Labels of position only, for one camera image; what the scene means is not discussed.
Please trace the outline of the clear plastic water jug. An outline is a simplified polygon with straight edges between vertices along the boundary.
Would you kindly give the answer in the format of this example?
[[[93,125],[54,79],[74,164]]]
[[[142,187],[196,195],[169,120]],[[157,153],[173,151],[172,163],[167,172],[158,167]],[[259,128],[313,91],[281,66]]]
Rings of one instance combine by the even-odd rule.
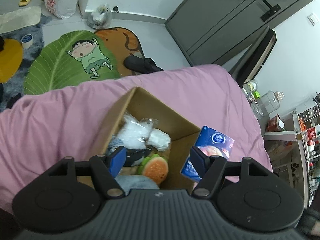
[[[260,120],[278,110],[283,100],[283,92],[268,91],[266,94],[251,102],[251,109],[255,117]]]

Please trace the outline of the grey door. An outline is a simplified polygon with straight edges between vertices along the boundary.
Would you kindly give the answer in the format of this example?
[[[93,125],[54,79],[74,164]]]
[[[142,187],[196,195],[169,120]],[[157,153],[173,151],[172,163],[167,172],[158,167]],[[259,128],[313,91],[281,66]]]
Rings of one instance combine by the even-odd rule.
[[[313,0],[184,0],[165,26],[192,65],[222,65]]]

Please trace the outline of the leaning brown board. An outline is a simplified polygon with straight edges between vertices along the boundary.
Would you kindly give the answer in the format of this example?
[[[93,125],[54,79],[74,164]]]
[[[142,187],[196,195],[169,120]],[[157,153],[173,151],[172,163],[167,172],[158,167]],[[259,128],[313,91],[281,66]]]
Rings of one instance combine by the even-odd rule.
[[[234,67],[229,71],[234,81],[242,87],[253,80],[261,70],[277,42],[276,32],[270,27],[256,38]]]

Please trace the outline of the white bubble wrap bag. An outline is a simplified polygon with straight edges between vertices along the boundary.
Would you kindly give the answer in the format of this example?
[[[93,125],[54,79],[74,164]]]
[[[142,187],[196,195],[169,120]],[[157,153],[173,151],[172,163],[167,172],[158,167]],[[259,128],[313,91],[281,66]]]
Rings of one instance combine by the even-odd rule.
[[[122,146],[128,149],[142,150],[146,148],[146,142],[157,120],[143,118],[137,120],[129,113],[123,116],[124,124],[116,135],[116,139],[121,141]]]

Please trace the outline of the pink bed sheet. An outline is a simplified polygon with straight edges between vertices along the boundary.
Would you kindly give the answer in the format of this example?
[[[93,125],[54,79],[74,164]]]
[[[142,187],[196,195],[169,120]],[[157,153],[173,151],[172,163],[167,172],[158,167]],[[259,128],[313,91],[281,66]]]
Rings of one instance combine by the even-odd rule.
[[[209,64],[118,80],[88,81],[41,95],[26,95],[1,113],[1,209],[11,212],[14,196],[66,156],[88,157],[98,135],[115,137],[129,120],[151,119],[128,107],[112,106],[140,87],[197,127],[213,128],[234,140],[230,161],[251,157],[271,169],[260,125],[227,70]]]

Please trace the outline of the white wrapped soft bundle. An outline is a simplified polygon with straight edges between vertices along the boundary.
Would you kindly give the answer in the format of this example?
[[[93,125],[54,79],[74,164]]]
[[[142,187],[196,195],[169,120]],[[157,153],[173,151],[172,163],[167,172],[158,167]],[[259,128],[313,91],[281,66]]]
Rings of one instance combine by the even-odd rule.
[[[154,128],[152,129],[146,144],[154,147],[160,152],[164,152],[169,148],[171,144],[171,138],[167,133]]]

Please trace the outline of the black cloth on floor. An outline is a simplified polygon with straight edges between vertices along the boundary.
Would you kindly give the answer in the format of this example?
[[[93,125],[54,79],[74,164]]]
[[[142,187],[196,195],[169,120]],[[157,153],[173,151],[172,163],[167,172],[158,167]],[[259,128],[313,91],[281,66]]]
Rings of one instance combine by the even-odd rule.
[[[140,74],[151,74],[163,71],[163,69],[159,68],[151,58],[140,58],[135,55],[128,56],[124,60],[123,65],[127,69]]]

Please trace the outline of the tape roll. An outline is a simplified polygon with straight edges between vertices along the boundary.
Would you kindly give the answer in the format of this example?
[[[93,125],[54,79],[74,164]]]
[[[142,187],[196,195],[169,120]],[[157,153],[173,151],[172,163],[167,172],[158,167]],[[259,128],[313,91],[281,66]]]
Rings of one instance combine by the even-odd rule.
[[[31,34],[24,35],[21,38],[21,45],[24,49],[28,49],[33,45],[34,37]]]

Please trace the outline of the green leaf cartoon rug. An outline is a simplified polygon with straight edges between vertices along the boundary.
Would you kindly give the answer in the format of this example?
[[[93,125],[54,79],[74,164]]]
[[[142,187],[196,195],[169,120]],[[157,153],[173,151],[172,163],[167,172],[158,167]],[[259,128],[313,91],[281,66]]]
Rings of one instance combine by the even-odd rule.
[[[39,95],[86,81],[121,77],[115,55],[102,38],[87,30],[72,31],[45,46],[23,83],[25,94]]]

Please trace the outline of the blue tissue pack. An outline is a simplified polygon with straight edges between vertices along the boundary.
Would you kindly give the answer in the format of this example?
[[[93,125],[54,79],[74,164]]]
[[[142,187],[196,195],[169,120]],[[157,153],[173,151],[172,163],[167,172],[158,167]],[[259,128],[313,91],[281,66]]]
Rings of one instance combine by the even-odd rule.
[[[194,146],[198,147],[205,155],[209,156],[211,163],[213,163],[213,159],[216,157],[223,157],[228,160],[234,142],[235,140],[229,136],[208,126],[203,126]],[[190,161],[190,152],[189,157],[182,166],[181,175],[197,183],[202,179],[202,177],[199,177]]]

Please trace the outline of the cardboard box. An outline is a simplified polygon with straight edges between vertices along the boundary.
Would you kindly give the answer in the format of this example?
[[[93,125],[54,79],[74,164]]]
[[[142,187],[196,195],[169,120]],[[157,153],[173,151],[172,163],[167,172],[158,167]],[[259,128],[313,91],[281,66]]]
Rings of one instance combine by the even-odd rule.
[[[133,88],[107,111],[88,156],[109,157],[121,146],[126,162],[116,181],[132,189],[194,188],[181,169],[200,129],[143,88]]]

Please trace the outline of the clear bag on floor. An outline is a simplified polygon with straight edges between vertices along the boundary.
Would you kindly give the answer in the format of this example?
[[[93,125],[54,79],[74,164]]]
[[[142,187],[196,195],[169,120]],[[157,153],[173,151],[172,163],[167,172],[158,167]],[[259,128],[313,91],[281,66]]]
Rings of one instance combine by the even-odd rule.
[[[109,5],[101,4],[94,9],[87,18],[87,25],[95,30],[107,29],[112,21]]]

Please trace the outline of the hamburger plush toy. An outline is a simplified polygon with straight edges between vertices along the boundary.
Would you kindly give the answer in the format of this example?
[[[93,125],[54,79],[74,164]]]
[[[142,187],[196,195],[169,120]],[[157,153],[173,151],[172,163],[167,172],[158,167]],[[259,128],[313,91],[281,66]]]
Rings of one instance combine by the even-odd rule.
[[[145,157],[140,163],[137,174],[145,176],[153,180],[157,185],[160,185],[169,173],[167,161],[158,154],[153,154],[150,157]]]

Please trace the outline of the orange cat rug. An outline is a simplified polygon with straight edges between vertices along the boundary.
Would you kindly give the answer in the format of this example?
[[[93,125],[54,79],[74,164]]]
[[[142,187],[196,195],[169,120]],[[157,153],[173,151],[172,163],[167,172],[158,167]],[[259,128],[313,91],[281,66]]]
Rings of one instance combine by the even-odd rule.
[[[144,58],[142,46],[134,32],[126,28],[115,27],[97,30],[94,33],[102,39],[105,47],[115,56],[117,69],[121,76],[139,75],[123,65],[124,60],[130,55]]]

